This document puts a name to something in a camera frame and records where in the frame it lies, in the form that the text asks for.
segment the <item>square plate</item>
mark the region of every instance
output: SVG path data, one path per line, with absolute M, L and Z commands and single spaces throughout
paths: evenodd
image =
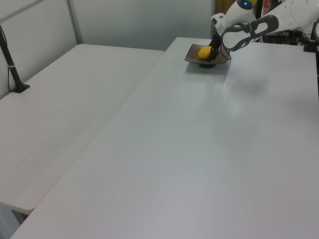
M 221 48 L 221 51 L 223 52 L 225 56 L 219 53 L 215 60 L 207 61 L 207 60 L 199 59 L 198 53 L 203 47 L 206 47 L 206 46 L 192 44 L 192 46 L 190 47 L 188 51 L 188 54 L 186 55 L 185 61 L 197 63 L 202 67 L 213 67 L 217 64 L 223 64 L 228 61 L 228 58 L 226 58 L 225 56 L 229 56 L 229 51 L 227 51 L 224 47 Z

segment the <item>cable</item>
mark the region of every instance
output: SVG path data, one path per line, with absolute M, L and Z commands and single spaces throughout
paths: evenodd
M 9 77 L 9 66 L 8 66 L 8 89 L 9 89 L 9 92 L 11 92 L 9 79 L 10 79 L 10 77 Z
M 5 40 L 5 43 L 6 43 L 6 46 L 8 46 L 8 42 L 6 40 L 6 36 L 5 36 L 5 33 L 0 25 L 0 31 L 1 31 L 1 34 L 2 36 L 4 37 L 4 40 Z M 9 70 L 9 66 L 8 66 L 8 78 L 7 78 L 7 81 L 8 81 L 8 89 L 9 89 L 9 92 L 11 92 L 11 89 L 10 89 L 10 70 Z

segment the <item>table surface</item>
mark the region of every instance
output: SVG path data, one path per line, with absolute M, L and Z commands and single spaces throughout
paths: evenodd
M 162 51 L 78 45 L 0 101 L 0 206 L 30 213 Z
M 314 54 L 177 38 L 12 239 L 318 239 Z

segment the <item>dark brown plate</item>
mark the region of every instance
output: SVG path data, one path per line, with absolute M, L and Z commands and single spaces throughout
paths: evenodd
M 227 51 L 224 47 L 221 48 L 221 51 L 223 52 L 224 56 L 223 54 L 219 53 L 215 60 L 207 61 L 207 60 L 199 59 L 198 53 L 203 47 L 206 47 L 206 46 L 192 44 L 190 50 L 188 51 L 188 54 L 186 55 L 185 61 L 196 63 L 202 67 L 207 67 L 207 68 L 213 67 L 217 64 L 223 64 L 228 61 L 228 58 L 226 57 L 229 56 L 229 51 Z

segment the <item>black pole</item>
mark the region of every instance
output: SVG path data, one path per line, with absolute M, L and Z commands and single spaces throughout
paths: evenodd
M 14 79 L 15 82 L 15 88 L 12 90 L 12 92 L 15 93 L 22 93 L 23 91 L 25 91 L 26 89 L 28 89 L 30 86 L 29 85 L 24 85 L 21 82 L 21 79 L 19 77 L 19 74 L 15 68 L 14 62 L 12 60 L 11 54 L 9 52 L 8 46 L 7 46 L 7 42 L 5 40 L 4 34 L 2 32 L 2 28 L 0 28 L 0 47 L 2 49 L 3 55 L 5 57 L 5 60 L 8 64 L 8 67 L 11 71 L 12 77 Z
M 256 8 L 256 19 L 261 18 L 261 12 L 263 10 L 263 0 L 257 1 L 257 8 Z

